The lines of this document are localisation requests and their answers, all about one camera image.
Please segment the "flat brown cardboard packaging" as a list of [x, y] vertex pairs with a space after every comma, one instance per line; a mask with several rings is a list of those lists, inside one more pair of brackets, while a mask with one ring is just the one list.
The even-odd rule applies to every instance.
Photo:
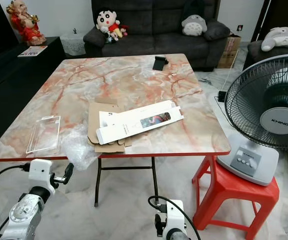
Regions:
[[106, 117], [108, 114], [101, 114], [100, 112], [106, 112], [110, 114], [118, 114], [123, 112], [123, 108], [116, 99], [97, 97], [94, 102], [89, 103], [88, 110], [88, 126], [87, 137], [88, 142], [94, 147], [94, 151], [97, 153], [124, 153], [126, 147], [132, 146], [132, 140], [130, 137], [121, 139], [118, 141], [110, 142], [104, 145], [100, 145], [96, 130], [101, 127], [105, 127], [106, 124], [102, 123], [101, 117]]

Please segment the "clear bubble wrap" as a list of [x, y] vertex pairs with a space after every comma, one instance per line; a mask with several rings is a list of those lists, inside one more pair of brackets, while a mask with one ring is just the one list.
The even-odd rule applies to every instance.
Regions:
[[70, 163], [78, 171], [85, 171], [92, 165], [101, 153], [94, 151], [87, 135], [87, 125], [77, 125], [67, 128], [60, 134], [61, 150]]

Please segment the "red plastic stool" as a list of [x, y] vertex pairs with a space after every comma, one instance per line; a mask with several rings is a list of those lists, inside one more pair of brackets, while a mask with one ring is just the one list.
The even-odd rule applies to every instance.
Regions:
[[[209, 174], [211, 181], [205, 196], [200, 199], [199, 179], [204, 174]], [[246, 240], [254, 240], [274, 206], [278, 203], [280, 195], [275, 178], [267, 186], [251, 183], [226, 170], [217, 163], [213, 155], [206, 156], [201, 162], [192, 178], [192, 185], [196, 190], [196, 213], [192, 218], [196, 230], [203, 231], [208, 225], [228, 227], [245, 231]], [[228, 199], [239, 199], [253, 203], [255, 217], [250, 226], [212, 219], [222, 203]]]

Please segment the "grey totoro plush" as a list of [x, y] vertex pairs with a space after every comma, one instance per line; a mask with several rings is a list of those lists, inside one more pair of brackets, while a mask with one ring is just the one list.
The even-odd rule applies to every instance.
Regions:
[[200, 36], [207, 32], [206, 21], [198, 14], [187, 16], [182, 21], [182, 34], [190, 36]]

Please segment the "red laughing buddha statue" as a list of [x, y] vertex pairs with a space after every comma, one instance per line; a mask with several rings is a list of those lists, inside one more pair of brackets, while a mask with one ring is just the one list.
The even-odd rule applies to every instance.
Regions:
[[23, 0], [11, 0], [6, 7], [11, 26], [18, 31], [28, 46], [38, 46], [46, 42], [46, 38], [39, 32], [38, 18], [27, 13], [27, 6]]

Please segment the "dark grey fabric sofa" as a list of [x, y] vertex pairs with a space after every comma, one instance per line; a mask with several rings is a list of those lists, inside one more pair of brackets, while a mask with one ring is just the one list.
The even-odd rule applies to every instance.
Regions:
[[[103, 48], [84, 46], [89, 58], [184, 54], [192, 68], [212, 71], [221, 59], [230, 29], [217, 21], [217, 0], [91, 0], [93, 20], [99, 9], [114, 10], [128, 35]], [[199, 14], [207, 32], [182, 34], [182, 21]]]

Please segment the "dark grey sofa cushion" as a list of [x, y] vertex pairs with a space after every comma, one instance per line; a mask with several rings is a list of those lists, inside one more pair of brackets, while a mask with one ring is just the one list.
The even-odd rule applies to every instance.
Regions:
[[103, 32], [93, 28], [83, 37], [85, 47], [103, 48], [106, 42], [106, 37]]

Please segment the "marble pattern folding table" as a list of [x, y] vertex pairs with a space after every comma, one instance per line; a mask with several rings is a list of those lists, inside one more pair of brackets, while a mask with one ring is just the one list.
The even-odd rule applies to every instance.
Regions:
[[[202, 89], [183, 54], [167, 54], [162, 71], [153, 70], [153, 55], [66, 59], [53, 71], [0, 137], [0, 162], [33, 159], [64, 160], [64, 144], [56, 149], [26, 153], [38, 119], [61, 119], [59, 139], [81, 134], [85, 160], [109, 158], [213, 157], [231, 146], [217, 119], [214, 98]], [[131, 137], [124, 152], [99, 155], [88, 140], [89, 106], [96, 99], [114, 99], [123, 111], [166, 100], [179, 106], [184, 119]]]

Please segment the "white totoro plush pillow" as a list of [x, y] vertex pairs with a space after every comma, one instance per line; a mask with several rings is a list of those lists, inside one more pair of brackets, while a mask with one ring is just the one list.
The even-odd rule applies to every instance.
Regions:
[[288, 27], [275, 27], [266, 34], [262, 41], [262, 51], [270, 51], [274, 47], [288, 48]]

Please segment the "dark wooden door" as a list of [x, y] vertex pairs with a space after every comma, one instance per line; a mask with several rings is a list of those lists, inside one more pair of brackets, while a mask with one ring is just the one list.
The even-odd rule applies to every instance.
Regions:
[[288, 27], [288, 0], [264, 0], [251, 42], [262, 41], [272, 28]]

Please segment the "white lace covered stand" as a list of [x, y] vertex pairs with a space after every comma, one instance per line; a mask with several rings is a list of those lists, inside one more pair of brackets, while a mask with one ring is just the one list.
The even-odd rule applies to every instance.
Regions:
[[62, 43], [62, 48], [64, 52], [72, 57], [79, 57], [86, 55], [86, 50], [84, 48], [83, 34], [80, 33], [67, 33], [61, 35], [59, 38]]

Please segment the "cartoon boy plush doll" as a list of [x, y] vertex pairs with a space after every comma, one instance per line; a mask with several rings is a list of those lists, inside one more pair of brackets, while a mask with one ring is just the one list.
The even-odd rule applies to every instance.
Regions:
[[95, 19], [95, 27], [103, 34], [107, 34], [113, 41], [119, 41], [119, 39], [128, 35], [128, 27], [121, 25], [117, 19], [118, 14], [107, 7], [103, 7], [98, 10]]

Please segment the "clear plastic tray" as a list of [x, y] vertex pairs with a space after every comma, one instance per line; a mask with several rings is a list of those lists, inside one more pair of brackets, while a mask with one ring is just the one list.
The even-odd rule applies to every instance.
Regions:
[[31, 154], [57, 148], [59, 144], [60, 120], [60, 116], [54, 115], [37, 119], [32, 128], [25, 153]]

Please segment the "small black phone stand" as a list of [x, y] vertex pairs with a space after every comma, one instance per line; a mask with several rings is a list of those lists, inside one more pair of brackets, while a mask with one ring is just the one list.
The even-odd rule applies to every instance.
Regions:
[[162, 55], [156, 55], [153, 63], [153, 70], [162, 71], [164, 67], [168, 64], [168, 59]]

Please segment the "long white product box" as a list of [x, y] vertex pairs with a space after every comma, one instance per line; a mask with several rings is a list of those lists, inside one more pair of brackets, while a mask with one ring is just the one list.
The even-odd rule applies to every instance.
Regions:
[[170, 100], [120, 112], [116, 125], [96, 130], [100, 145], [109, 144], [146, 131], [182, 121], [181, 107]]

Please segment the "brown cardboard box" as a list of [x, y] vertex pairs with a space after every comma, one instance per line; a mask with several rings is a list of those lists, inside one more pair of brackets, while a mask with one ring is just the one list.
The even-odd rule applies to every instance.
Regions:
[[230, 34], [230, 36], [226, 38], [224, 52], [216, 66], [218, 69], [230, 69], [233, 67], [238, 54], [238, 48], [241, 44], [241, 39], [242, 37], [236, 34]]

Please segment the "red white magazine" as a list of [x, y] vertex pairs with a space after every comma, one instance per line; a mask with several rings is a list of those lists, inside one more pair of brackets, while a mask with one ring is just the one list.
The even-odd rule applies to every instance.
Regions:
[[42, 53], [44, 50], [46, 50], [47, 46], [29, 46], [28, 48], [26, 48], [26, 50], [24, 50], [23, 52], [21, 52], [17, 57], [18, 58], [23, 58], [23, 57], [36, 57], [38, 56], [40, 53]]

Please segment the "grey table fan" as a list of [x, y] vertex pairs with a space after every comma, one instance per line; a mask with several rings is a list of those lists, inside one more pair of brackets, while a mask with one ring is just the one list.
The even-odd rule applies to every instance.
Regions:
[[217, 157], [228, 171], [256, 185], [272, 182], [279, 151], [288, 150], [288, 54], [256, 62], [231, 83], [224, 109], [236, 134]]

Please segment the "black power adapter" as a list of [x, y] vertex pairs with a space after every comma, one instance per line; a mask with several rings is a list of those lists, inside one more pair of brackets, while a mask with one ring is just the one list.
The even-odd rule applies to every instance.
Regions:
[[217, 94], [217, 101], [220, 102], [220, 103], [225, 103], [226, 102], [226, 97], [227, 97], [227, 94], [228, 92], [227, 91], [218, 91], [218, 94]]

